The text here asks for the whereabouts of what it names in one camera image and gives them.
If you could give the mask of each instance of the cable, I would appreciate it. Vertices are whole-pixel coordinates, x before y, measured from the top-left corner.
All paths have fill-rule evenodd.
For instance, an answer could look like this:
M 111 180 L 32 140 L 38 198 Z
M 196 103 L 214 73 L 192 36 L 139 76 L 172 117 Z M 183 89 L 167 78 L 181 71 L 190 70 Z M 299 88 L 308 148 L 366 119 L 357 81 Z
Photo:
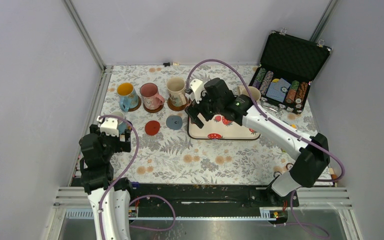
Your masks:
M 100 235 L 101 235 L 101 238 L 102 240 L 105 240 L 105 231 L 104 231 L 104 223 L 102 221 L 102 204 L 104 202 L 104 198 L 105 196 L 108 194 L 108 192 L 110 191 L 110 189 L 112 187 L 114 187 L 114 185 L 122 178 L 122 176 L 127 172 L 127 170 L 130 168 L 130 166 L 133 164 L 133 161 L 135 160 L 136 156 L 138 155 L 138 150 L 139 150 L 139 136 L 138 136 L 138 132 L 136 132 L 136 129 L 132 126 L 132 124 L 130 124 L 130 122 L 128 122 L 127 120 L 125 120 L 124 118 L 121 118 L 119 116 L 115 116 L 115 115 L 103 115 L 103 116 L 100 116 L 99 119 L 103 119 L 103 118 L 115 118 L 115 119 L 118 119 L 118 120 L 121 120 L 122 122 L 126 123 L 127 126 L 129 126 L 131 128 L 131 130 L 133 131 L 134 135 L 136 136 L 136 149 L 134 150 L 134 154 L 133 154 L 133 157 L 131 157 L 131 160 L 130 162 L 127 164 L 126 168 L 121 172 L 121 174 L 108 186 L 108 188 L 105 190 L 105 192 L 103 193 L 100 201 L 99 201 L 99 210 L 98 211 L 98 215 L 99 215 L 99 229 L 100 229 Z
M 319 238 L 319 239 L 331 239 L 331 235 L 329 234 L 329 232 L 324 229 L 323 227 L 319 226 L 319 225 L 316 225 L 316 224 L 312 224 L 312 223 L 301 223 L 300 221 L 298 221 L 298 218 L 297 216 L 295 216 L 295 212 L 294 212 L 294 206 L 292 205 L 292 201 L 294 200 L 294 194 L 296 193 L 297 191 L 296 190 L 293 190 L 290 194 L 290 212 L 292 213 L 292 216 L 293 218 L 295 219 L 296 223 L 287 223 L 288 225 L 300 225 L 302 229 L 304 229 L 304 231 L 306 231 L 308 234 L 310 234 L 311 236 L 314 236 L 316 238 Z M 304 226 L 311 226 L 311 227 L 315 227 L 315 228 L 318 228 L 320 230 L 322 230 L 324 233 L 327 234 L 327 236 L 321 236 L 321 235 L 317 235 L 315 234 L 314 232 L 308 230 L 307 228 L 305 228 Z
M 132 205 L 132 203 L 136 202 L 137 200 L 144 199 L 144 198 L 158 198 L 158 199 L 163 200 L 165 203 L 167 203 L 167 205 L 171 209 L 171 212 L 173 213 L 173 222 L 171 223 L 171 226 L 164 228 L 164 229 L 150 228 L 150 227 L 145 227 L 145 226 L 132 226 L 132 225 L 130 227 L 135 228 L 135 229 L 151 230 L 151 231 L 158 231 L 158 232 L 163 232 L 163 231 L 167 231 L 167 230 L 172 229 L 175 226 L 176 213 L 175 213 L 175 209 L 173 208 L 173 206 L 164 197 L 154 195 L 154 194 L 143 195 L 143 196 L 139 196 L 139 197 L 133 199 L 128 205 L 130 206 L 130 205 Z
M 317 225 L 317 224 L 313 224 L 313 223 L 297 223 L 297 222 L 289 222 L 289 223 L 284 223 L 284 224 L 277 224 L 276 227 L 286 227 L 286 226 L 294 226 L 294 225 L 300 225 L 301 227 L 302 226 L 306 226 L 306 227 L 314 227 L 316 229 L 320 229 L 321 231 L 323 231 L 324 233 L 327 234 L 327 236 L 318 236 L 318 235 L 315 235 L 315 234 L 312 234 L 314 237 L 316 238 L 321 238 L 321 239 L 330 239 L 331 238 L 331 235 L 329 234 L 329 232 L 324 229 L 323 227 Z M 261 225 L 262 227 L 274 227 L 274 225 L 270 224 L 265 224 L 265 225 Z
M 207 63 L 207 62 L 216 62 L 216 63 L 220 63 L 220 64 L 223 64 L 225 65 L 226 67 L 228 67 L 229 69 L 231 69 L 240 79 L 240 81 L 242 82 L 243 86 L 245 87 L 246 89 L 246 92 L 248 93 L 249 96 L 252 96 L 251 92 L 250 92 L 250 89 L 248 88 L 248 85 L 245 83 L 244 79 L 242 78 L 242 76 L 239 74 L 238 71 L 236 71 L 232 66 L 230 66 L 229 64 L 225 63 L 224 61 L 221 61 L 221 60 L 218 60 L 218 59 L 206 59 L 206 60 L 203 60 L 201 62 L 199 62 L 197 65 L 195 65 L 192 70 L 190 70 L 189 72 L 189 75 L 187 76 L 187 79 L 186 79 L 186 87 L 187 89 L 189 89 L 189 81 L 190 81 L 190 78 L 192 76 L 192 73 L 195 71 L 195 69 L 197 69 L 200 65 L 204 64 L 204 63 Z M 289 130 L 288 128 L 286 128 L 285 126 L 283 126 L 282 124 L 278 123 L 276 120 L 270 118 L 267 116 L 267 114 L 265 114 L 263 112 L 263 110 L 261 110 L 261 108 L 258 107 L 258 104 L 257 102 L 251 97 L 251 101 L 252 103 L 254 104 L 254 106 L 256 107 L 257 111 L 264 117 L 266 118 L 268 121 L 270 121 L 271 123 L 273 123 L 274 125 L 276 125 L 277 127 L 279 127 L 280 129 L 282 129 L 283 131 L 287 132 L 288 134 L 294 136 L 295 138 L 297 139 L 300 139 L 301 141 L 303 141 L 304 143 L 307 143 L 313 147 L 315 147 L 316 149 L 322 151 L 323 153 L 331 156 L 340 166 L 340 170 L 341 170 L 341 173 L 340 175 L 335 178 L 335 179 L 317 179 L 318 182 L 337 182 L 339 181 L 340 179 L 342 179 L 345 175 L 345 167 L 344 167 L 344 164 L 341 162 L 341 160 L 339 160 L 339 158 L 337 158 L 333 153 L 331 153 L 330 151 L 324 149 L 323 147 L 315 144 L 314 142 L 312 142 L 311 140 L 308 140 L 306 138 L 303 138 L 302 136 L 300 136 L 299 134 L 295 133 L 294 131 L 291 131 Z

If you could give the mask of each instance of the white wall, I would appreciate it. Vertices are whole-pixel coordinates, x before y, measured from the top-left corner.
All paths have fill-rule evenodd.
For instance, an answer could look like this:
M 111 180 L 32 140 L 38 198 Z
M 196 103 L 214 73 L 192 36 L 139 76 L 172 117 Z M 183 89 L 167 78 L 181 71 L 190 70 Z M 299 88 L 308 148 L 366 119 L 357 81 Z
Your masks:
M 256 64 L 271 30 L 309 39 L 329 0 L 73 0 L 107 65 Z
M 346 166 L 364 239 L 384 239 L 384 1 L 341 1 L 322 38 L 333 52 L 311 86 L 311 109 Z
M 0 239 L 37 240 L 100 71 L 60 0 L 0 0 Z

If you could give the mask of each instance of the mug handle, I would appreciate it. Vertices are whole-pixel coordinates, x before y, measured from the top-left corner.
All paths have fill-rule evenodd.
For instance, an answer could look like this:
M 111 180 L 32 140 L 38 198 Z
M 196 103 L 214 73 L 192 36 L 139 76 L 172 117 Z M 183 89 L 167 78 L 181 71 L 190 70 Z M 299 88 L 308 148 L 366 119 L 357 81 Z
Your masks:
M 117 126 L 118 134 L 122 135 L 125 133 L 125 130 L 127 129 L 127 124 L 125 122 L 122 122 L 120 125 Z
M 158 93 L 155 95 L 155 97 L 160 101 L 160 103 L 159 103 L 160 106 L 163 105 L 163 104 L 166 102 L 166 100 L 164 99 L 164 97 L 161 96 L 161 95 L 158 94 Z
M 132 100 L 126 96 L 120 96 L 120 101 L 118 102 L 120 104 L 120 109 L 123 112 L 128 112 L 129 111 L 129 106 Z
M 188 103 L 188 100 L 186 99 L 185 95 L 180 94 L 180 100 L 181 100 L 181 105 L 185 105 Z

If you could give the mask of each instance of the poker chip case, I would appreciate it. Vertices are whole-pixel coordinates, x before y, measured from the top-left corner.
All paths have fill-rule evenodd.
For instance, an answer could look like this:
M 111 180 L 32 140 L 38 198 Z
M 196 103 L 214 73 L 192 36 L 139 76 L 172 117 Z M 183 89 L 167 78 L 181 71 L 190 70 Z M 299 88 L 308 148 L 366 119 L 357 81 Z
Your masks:
M 287 35 L 285 28 L 271 31 L 249 86 L 260 90 L 261 101 L 301 114 L 311 82 L 331 51 L 322 40 L 316 43 Z

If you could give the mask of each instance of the coaster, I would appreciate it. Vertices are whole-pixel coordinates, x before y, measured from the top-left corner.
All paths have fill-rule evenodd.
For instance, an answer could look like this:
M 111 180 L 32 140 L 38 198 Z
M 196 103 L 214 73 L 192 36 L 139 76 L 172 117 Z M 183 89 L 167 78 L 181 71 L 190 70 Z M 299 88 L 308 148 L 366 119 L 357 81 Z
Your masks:
M 138 97 L 138 99 L 139 99 L 139 102 L 137 103 L 137 105 L 136 105 L 134 108 L 130 108 L 130 109 L 128 110 L 129 112 L 136 111 L 136 110 L 138 110 L 138 109 L 141 107 L 142 100 L 141 100 L 140 97 Z
M 147 111 L 148 113 L 151 113 L 151 114 L 158 113 L 159 111 L 161 111 L 161 109 L 163 109 L 163 107 L 164 107 L 164 104 L 162 104 L 161 106 L 159 106 L 159 108 L 157 108 L 157 109 L 149 110 L 149 109 L 145 106 L 145 103 L 143 104 L 143 108 L 145 109 L 145 111 Z
M 169 107 L 171 110 L 176 111 L 176 112 L 179 112 L 179 111 L 182 111 L 183 109 L 185 109 L 186 106 L 187 106 L 188 104 L 185 104 L 185 105 L 183 105 L 183 106 L 175 106 L 175 105 L 172 104 L 172 101 L 171 101 L 171 99 L 169 98 L 168 101 L 167 101 L 167 105 L 168 105 L 168 107 Z
M 149 136 L 154 136 L 160 131 L 160 123 L 157 121 L 149 121 L 145 125 L 145 133 Z
M 172 115 L 172 116 L 167 117 L 165 124 L 167 125 L 167 127 L 169 129 L 179 130 L 182 128 L 183 122 L 182 122 L 182 118 L 180 116 Z

